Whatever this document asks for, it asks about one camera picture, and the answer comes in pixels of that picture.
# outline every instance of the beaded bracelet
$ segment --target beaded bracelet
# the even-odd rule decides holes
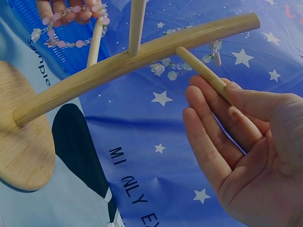
[[[47,32],[47,35],[49,37],[48,42],[44,43],[44,45],[47,45],[49,48],[58,46],[59,48],[69,48],[69,47],[78,47],[81,48],[83,46],[87,46],[91,42],[91,38],[88,40],[78,40],[75,43],[69,43],[65,42],[63,40],[59,40],[58,38],[55,37],[55,31],[53,30],[53,25],[56,23],[57,20],[60,18],[64,17],[68,13],[79,13],[80,11],[92,11],[92,12],[101,12],[101,19],[102,19],[102,24],[103,24],[103,29],[102,29],[102,34],[101,36],[104,37],[107,32],[107,27],[109,24],[109,18],[107,14],[107,10],[99,7],[99,6],[74,6],[74,7],[67,7],[64,10],[62,10],[60,13],[57,12],[53,15],[52,18],[44,18],[42,20],[43,25],[47,25],[46,28],[40,29],[40,28],[34,28],[33,32],[31,34],[31,39],[35,43],[39,40],[40,36],[44,33]]]
[[[209,63],[211,61],[211,59],[213,59],[218,54],[221,47],[222,47],[222,40],[217,40],[216,42],[214,42],[214,47],[212,49],[212,53],[204,55],[204,57],[202,59],[200,59],[200,61],[202,61],[204,63]],[[177,64],[177,63],[173,62],[170,58],[163,59],[163,60],[161,60],[161,62],[162,62],[162,64],[154,63],[154,64],[150,65],[151,71],[154,73],[154,75],[159,77],[165,71],[166,67],[170,67],[173,69],[173,70],[169,71],[167,74],[167,76],[170,80],[176,80],[178,76],[183,75],[187,71],[193,70],[193,68],[190,67],[190,65],[188,65],[187,63]]]

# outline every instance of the hand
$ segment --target hand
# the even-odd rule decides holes
[[[102,6],[101,0],[85,0],[84,1],[88,6]],[[36,0],[36,5],[38,9],[38,13],[43,20],[45,17],[51,18],[54,13],[61,12],[66,7],[64,0]],[[69,0],[69,6],[83,6],[83,0]],[[75,20],[79,24],[87,24],[92,17],[100,17],[100,12],[91,12],[91,11],[81,11],[79,13],[68,13],[60,20],[56,21],[54,27],[59,27],[61,25],[68,25],[70,22]]]
[[[303,99],[224,81],[234,106],[200,76],[186,91],[183,119],[205,177],[224,210],[243,224],[303,226]]]

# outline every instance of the blue basket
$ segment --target blue basket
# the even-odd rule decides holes
[[[34,0],[8,0],[8,3],[14,11],[17,19],[28,31],[29,37],[34,28],[45,27],[37,12],[36,2]],[[76,22],[72,22],[68,26],[54,28],[54,30],[61,40],[76,42],[80,39],[86,40],[92,37],[95,22],[96,19],[92,19],[88,25],[79,25]],[[58,63],[60,68],[66,72],[67,76],[75,74],[86,68],[89,45],[83,46],[82,48],[74,47],[69,49],[48,48],[44,45],[44,42],[46,42],[47,39],[47,34],[41,35],[36,45],[41,46],[45,51],[47,51],[47,53],[49,53],[49,55]],[[98,61],[107,57],[109,57],[109,54],[104,42],[102,42],[99,50]]]

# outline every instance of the wooden dowel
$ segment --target wooden dowel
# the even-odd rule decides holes
[[[213,47],[214,47],[214,42],[212,42],[210,44],[210,49],[213,50]],[[218,52],[216,54],[216,56],[214,56],[214,62],[216,64],[216,66],[221,66],[222,65],[222,62],[221,62],[221,57],[220,57],[220,52]]]
[[[132,0],[128,47],[131,56],[136,56],[140,51],[145,8],[146,0]]]
[[[13,111],[15,122],[23,126],[95,87],[174,55],[179,46],[192,49],[209,44],[213,40],[257,28],[260,28],[258,16],[255,13],[248,13],[190,27],[146,42],[141,45],[139,54],[134,57],[130,56],[128,51],[114,55],[18,105]]]
[[[99,17],[96,20],[93,37],[92,37],[91,43],[90,43],[87,67],[92,66],[93,64],[96,64],[98,61],[102,30],[103,30],[102,19]]]
[[[176,49],[176,54],[182,58],[190,67],[199,73],[223,98],[231,105],[231,101],[226,93],[226,84],[213,71],[204,65],[197,57],[184,47],[180,46]]]

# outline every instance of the wooden disc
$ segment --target wooden disc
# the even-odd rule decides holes
[[[34,95],[27,79],[14,66],[0,61],[0,178],[25,191],[46,185],[55,165],[47,117],[43,115],[24,127],[13,119],[14,107]]]

